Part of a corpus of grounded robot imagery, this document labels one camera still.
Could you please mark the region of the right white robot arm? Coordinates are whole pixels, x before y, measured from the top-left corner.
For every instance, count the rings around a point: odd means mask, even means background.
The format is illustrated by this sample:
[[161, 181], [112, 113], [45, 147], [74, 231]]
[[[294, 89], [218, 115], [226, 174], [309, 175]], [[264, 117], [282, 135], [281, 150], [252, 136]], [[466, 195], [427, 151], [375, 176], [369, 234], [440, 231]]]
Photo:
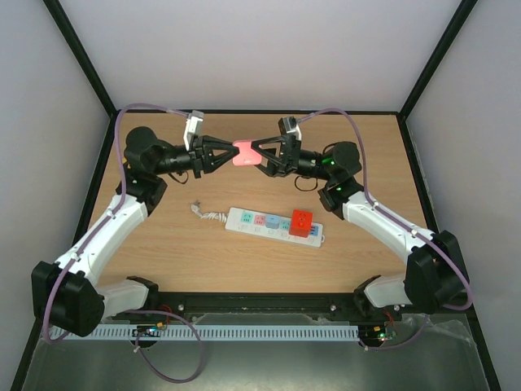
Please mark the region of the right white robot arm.
[[470, 298], [453, 303], [460, 293], [471, 292], [457, 238], [416, 226], [373, 199], [355, 179], [362, 169], [355, 143], [334, 143], [312, 152], [302, 149], [296, 136], [285, 134], [256, 140], [252, 150], [266, 159], [258, 168], [270, 177], [296, 174], [324, 181], [318, 192], [324, 209], [367, 231], [405, 263], [404, 274], [377, 275], [359, 286], [355, 309], [362, 318], [372, 319], [392, 305], [411, 305], [426, 314], [471, 306]]

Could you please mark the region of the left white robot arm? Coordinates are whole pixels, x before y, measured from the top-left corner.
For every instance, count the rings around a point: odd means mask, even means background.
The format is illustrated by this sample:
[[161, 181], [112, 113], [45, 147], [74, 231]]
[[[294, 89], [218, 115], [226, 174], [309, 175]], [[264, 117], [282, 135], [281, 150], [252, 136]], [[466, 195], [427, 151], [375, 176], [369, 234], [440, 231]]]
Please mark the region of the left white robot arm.
[[239, 154], [231, 142], [193, 135], [187, 145], [174, 146], [148, 127], [130, 130], [125, 140], [123, 178], [98, 221], [54, 263], [40, 262], [31, 280], [33, 308], [42, 318], [42, 336], [52, 344], [50, 327], [88, 336], [102, 319], [144, 308], [156, 284], [131, 277], [98, 288], [107, 263], [129, 234], [160, 203], [167, 184], [162, 175], [210, 174]]

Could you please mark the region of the red cube socket adapter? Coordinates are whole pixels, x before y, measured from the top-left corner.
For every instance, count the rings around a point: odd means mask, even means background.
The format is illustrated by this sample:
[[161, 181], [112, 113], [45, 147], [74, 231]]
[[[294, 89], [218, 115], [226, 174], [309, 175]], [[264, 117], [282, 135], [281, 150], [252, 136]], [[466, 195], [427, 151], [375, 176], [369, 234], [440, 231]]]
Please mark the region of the red cube socket adapter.
[[309, 211], [294, 209], [291, 215], [289, 234], [307, 238], [313, 224], [313, 214]]

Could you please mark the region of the pink plug adapter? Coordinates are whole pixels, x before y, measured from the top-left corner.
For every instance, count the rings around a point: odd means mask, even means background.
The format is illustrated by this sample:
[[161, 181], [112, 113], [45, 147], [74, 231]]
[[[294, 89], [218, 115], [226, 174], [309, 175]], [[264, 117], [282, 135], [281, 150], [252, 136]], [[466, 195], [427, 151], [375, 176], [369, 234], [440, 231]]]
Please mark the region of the pink plug adapter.
[[262, 156], [252, 148], [252, 140], [236, 140], [233, 146], [238, 148], [239, 153], [234, 156], [232, 163], [234, 166], [253, 166], [260, 165]]

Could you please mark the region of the white power strip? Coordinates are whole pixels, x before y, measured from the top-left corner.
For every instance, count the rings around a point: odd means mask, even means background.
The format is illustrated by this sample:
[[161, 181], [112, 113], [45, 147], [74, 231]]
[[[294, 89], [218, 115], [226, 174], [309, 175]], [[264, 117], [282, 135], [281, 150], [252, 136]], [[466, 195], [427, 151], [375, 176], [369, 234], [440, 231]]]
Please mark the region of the white power strip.
[[298, 244], [311, 248], [320, 248], [325, 241], [323, 225], [313, 222], [310, 234], [307, 238], [296, 237], [289, 234], [289, 217], [280, 217], [280, 226], [277, 230], [265, 226], [265, 217], [273, 215], [248, 209], [232, 207], [228, 212], [225, 229], [240, 234], [255, 236], [264, 239], [272, 239], [285, 243]]

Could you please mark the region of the black aluminium frame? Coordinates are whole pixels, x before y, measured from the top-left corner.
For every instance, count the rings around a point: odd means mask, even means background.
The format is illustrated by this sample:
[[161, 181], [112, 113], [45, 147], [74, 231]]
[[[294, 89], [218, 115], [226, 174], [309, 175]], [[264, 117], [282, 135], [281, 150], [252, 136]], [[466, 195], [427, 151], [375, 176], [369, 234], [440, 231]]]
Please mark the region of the black aluminium frame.
[[[427, 184], [420, 172], [419, 159], [414, 150], [406, 120], [473, 11], [475, 4], [474, 1], [460, 2], [436, 44], [436, 48], [431, 53], [429, 60], [414, 84], [404, 106], [400, 111], [393, 114], [398, 122], [427, 227], [432, 230], [436, 230], [438, 226], [432, 203], [427, 197]], [[120, 118], [123, 116], [124, 111], [116, 109], [113, 104], [62, 4], [58, 1], [47, 1], [45, 6], [110, 118], [74, 235], [74, 239], [79, 240], [87, 232], [87, 222], [94, 211], [94, 202], [99, 194], [103, 171], [106, 169], [109, 158], [109, 150], [116, 143], [116, 132], [119, 129]], [[62, 280], [59, 280], [58, 277], [58, 267], [52, 266], [47, 262], [38, 263], [32, 271], [31, 285], [36, 320], [11, 386], [14, 390], [20, 390], [26, 381], [29, 364], [33, 359], [33, 353], [37, 344], [37, 333], [43, 329], [44, 310], [53, 287], [58, 288], [56, 298], [58, 304], [67, 311], [64, 319], [72, 319], [80, 325], [90, 326], [93, 323], [91, 319], [81, 318], [84, 310], [90, 310], [100, 303], [100, 299], [94, 297], [93, 285], [87, 283], [85, 278], [75, 277], [72, 274], [67, 274]], [[271, 311], [278, 314], [288, 314], [291, 310], [300, 310], [302, 314], [322, 314], [325, 311], [324, 305], [326, 301], [330, 300], [333, 303], [339, 302], [342, 305], [340, 314], [343, 320], [368, 324], [380, 319], [379, 314], [376, 314], [375, 310], [370, 307], [368, 301], [362, 298], [360, 288], [356, 288], [350, 293], [182, 293], [160, 292], [158, 287], [150, 281], [146, 281], [145, 285], [152, 290], [151, 300], [148, 301], [148, 305], [157, 304], [161, 299], [186, 298], [189, 310], [194, 313], [215, 313], [226, 309], [236, 310], [240, 305], [246, 305], [248, 309], [255, 310], [259, 314], [268, 314]]]

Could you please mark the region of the blue usb charger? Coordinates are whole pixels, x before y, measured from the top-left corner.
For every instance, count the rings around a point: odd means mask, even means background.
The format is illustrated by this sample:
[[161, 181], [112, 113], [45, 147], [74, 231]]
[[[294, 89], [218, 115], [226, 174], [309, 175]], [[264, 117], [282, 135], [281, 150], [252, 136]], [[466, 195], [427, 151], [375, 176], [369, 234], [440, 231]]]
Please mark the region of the blue usb charger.
[[269, 229], [277, 230], [280, 226], [280, 217], [278, 215], [267, 215], [265, 217], [265, 226]]

